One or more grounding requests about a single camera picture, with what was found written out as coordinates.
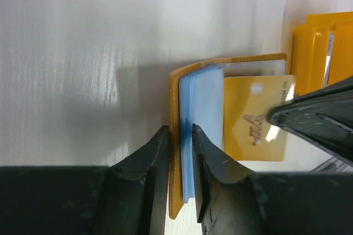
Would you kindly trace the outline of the gold VIP card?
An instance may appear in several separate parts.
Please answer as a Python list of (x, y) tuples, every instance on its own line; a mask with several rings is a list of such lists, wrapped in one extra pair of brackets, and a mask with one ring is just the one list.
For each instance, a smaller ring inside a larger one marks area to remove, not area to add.
[(295, 77), (224, 79), (224, 151), (237, 161), (281, 162), (287, 132), (268, 122), (270, 110), (293, 99)]

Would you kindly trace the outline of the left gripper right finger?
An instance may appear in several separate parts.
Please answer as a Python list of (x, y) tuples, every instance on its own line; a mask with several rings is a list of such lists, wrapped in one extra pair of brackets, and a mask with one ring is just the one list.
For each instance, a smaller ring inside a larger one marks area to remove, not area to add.
[(203, 234), (351, 234), (352, 173), (254, 172), (192, 127)]

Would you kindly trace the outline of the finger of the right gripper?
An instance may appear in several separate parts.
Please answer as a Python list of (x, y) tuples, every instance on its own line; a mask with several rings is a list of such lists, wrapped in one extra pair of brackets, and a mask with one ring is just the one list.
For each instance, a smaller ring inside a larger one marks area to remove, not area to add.
[(352, 166), (352, 77), (272, 108), (269, 123)]

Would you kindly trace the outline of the silver VIP card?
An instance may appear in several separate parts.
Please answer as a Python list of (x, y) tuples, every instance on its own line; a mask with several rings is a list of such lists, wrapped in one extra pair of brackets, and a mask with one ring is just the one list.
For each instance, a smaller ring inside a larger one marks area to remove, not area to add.
[(328, 85), (330, 64), (331, 64), (331, 56), (332, 56), (332, 53), (333, 53), (333, 46), (334, 46), (334, 39), (335, 39), (334, 33), (330, 32), (329, 33), (329, 42), (328, 42), (327, 56), (326, 56), (326, 61), (325, 61), (325, 72), (324, 72), (324, 86), (325, 87)]

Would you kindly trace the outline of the orange leather card holder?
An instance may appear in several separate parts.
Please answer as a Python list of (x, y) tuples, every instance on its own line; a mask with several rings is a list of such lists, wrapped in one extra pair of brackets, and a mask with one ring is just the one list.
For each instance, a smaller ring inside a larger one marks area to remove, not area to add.
[(289, 73), (291, 62), (285, 53), (265, 54), (244, 57), (223, 57), (208, 58), (197, 61), (172, 71), (169, 75), (168, 83), (168, 111), (169, 111), (169, 131), (170, 131), (170, 155), (169, 155), (169, 217), (174, 220), (184, 205), (183, 184), (180, 155), (180, 125), (179, 125), (179, 81), (181, 77), (202, 69), (212, 63), (239, 63), (284, 60), (285, 73)]

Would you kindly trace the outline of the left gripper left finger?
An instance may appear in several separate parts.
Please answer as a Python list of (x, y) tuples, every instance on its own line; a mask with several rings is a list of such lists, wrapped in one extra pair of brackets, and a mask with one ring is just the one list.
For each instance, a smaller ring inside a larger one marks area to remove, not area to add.
[(108, 166), (1, 168), (2, 234), (163, 234), (169, 129)]

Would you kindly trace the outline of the yellow plastic bin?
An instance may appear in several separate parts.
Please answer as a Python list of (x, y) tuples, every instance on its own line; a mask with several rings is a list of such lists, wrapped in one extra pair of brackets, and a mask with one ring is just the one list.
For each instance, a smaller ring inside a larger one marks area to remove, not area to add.
[(293, 30), (291, 74), (296, 76), (297, 94), (325, 87), (330, 32), (335, 39), (327, 86), (352, 76), (352, 12), (310, 14)]

